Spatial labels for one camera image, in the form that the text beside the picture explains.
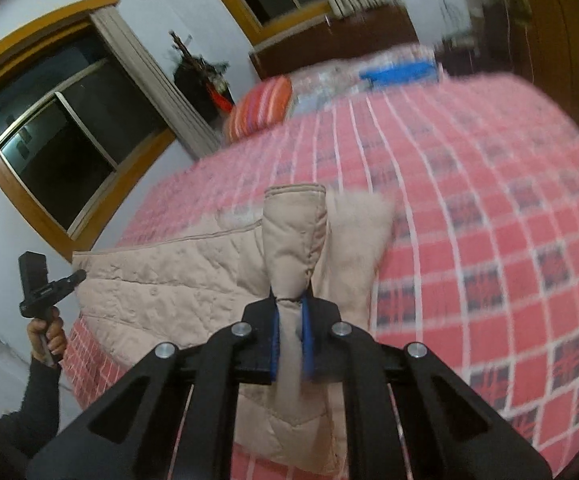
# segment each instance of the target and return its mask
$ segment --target brown wooden headboard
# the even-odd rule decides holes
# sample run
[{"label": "brown wooden headboard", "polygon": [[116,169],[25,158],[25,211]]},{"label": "brown wooden headboard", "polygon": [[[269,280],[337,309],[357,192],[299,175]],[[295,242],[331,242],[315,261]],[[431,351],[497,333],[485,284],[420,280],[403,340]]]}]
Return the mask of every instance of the brown wooden headboard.
[{"label": "brown wooden headboard", "polygon": [[330,59],[349,59],[418,37],[407,9],[386,5],[345,18],[325,19],[250,54],[261,79]]}]

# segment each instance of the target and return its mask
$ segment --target orange striped pillow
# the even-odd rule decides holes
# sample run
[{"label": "orange striped pillow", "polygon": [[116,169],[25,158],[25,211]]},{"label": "orange striped pillow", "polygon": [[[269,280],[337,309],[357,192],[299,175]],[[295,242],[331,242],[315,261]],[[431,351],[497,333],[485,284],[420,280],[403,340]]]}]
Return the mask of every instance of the orange striped pillow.
[{"label": "orange striped pillow", "polygon": [[265,79],[252,88],[234,107],[224,126],[228,144],[282,123],[291,101],[287,76]]}]

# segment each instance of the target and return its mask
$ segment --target finger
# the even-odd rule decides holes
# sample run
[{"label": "finger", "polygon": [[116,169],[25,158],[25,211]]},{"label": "finger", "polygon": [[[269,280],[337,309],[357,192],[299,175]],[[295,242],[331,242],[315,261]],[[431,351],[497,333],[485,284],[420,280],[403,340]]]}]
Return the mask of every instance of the finger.
[{"label": "finger", "polygon": [[57,348],[59,348],[62,345],[66,345],[67,344],[67,338],[64,336],[58,336],[55,337],[53,339],[51,339],[50,341],[48,341],[47,343],[47,348],[49,348],[50,350],[55,350]]},{"label": "finger", "polygon": [[35,318],[29,321],[27,332],[31,334],[42,334],[45,332],[45,328],[47,328],[47,321]]},{"label": "finger", "polygon": [[49,329],[47,330],[47,339],[56,337],[58,334],[63,332],[63,325],[64,321],[61,317],[55,319],[54,322],[49,325]]},{"label": "finger", "polygon": [[55,350],[52,350],[51,353],[52,355],[62,355],[64,354],[65,350],[67,350],[67,343],[61,344],[61,346],[59,346]]}]

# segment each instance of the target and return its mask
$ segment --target person's arm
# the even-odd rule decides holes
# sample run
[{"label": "person's arm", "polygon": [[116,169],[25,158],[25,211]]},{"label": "person's arm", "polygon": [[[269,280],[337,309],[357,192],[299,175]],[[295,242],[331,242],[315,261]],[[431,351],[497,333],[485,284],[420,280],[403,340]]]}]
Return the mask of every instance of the person's arm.
[{"label": "person's arm", "polygon": [[[63,320],[59,314],[54,308],[54,321],[47,331],[47,345],[54,354],[63,354],[66,348]],[[34,319],[28,325],[32,360],[25,396],[18,412],[0,418],[0,439],[29,458],[56,436],[59,424],[58,380],[61,368],[43,362],[40,334],[45,326],[45,321],[40,319]]]}]

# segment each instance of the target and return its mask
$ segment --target person's hand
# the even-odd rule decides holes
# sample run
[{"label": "person's hand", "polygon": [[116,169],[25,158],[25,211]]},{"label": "person's hand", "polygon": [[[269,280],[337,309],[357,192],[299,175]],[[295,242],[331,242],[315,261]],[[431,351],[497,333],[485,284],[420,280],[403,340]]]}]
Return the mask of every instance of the person's hand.
[{"label": "person's hand", "polygon": [[[52,316],[54,320],[47,330],[47,346],[53,355],[62,355],[67,348],[67,337],[63,330],[64,322],[56,307],[52,307]],[[40,335],[45,333],[46,328],[47,322],[38,318],[32,319],[27,325],[27,335],[31,342],[31,355],[42,363],[45,362],[45,351],[40,342]]]}]

